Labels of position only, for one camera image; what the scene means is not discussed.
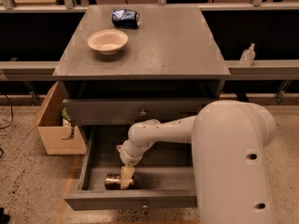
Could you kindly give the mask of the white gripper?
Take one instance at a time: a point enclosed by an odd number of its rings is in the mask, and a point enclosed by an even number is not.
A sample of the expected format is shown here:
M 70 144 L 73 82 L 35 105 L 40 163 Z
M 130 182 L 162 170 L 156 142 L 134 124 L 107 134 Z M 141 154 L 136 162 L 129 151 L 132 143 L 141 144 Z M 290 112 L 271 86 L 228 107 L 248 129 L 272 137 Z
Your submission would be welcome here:
M 121 168 L 121 189 L 127 189 L 135 173 L 135 167 L 143 158 L 143 155 L 154 145 L 153 142 L 134 143 L 126 140 L 122 145 L 117 145 L 120 159 L 125 166 Z

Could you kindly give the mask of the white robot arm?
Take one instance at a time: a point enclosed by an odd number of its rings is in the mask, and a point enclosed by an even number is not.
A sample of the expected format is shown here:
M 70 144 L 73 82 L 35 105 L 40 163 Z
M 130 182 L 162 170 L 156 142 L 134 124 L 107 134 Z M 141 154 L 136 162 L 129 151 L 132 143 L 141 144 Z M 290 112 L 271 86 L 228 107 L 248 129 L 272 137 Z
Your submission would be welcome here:
M 134 166 L 157 142 L 192 145 L 192 165 L 201 224 L 277 224 L 263 148 L 273 140 L 276 123 L 260 105 L 222 100 L 196 116 L 132 125 L 117 146 L 124 166 L 121 188 Z

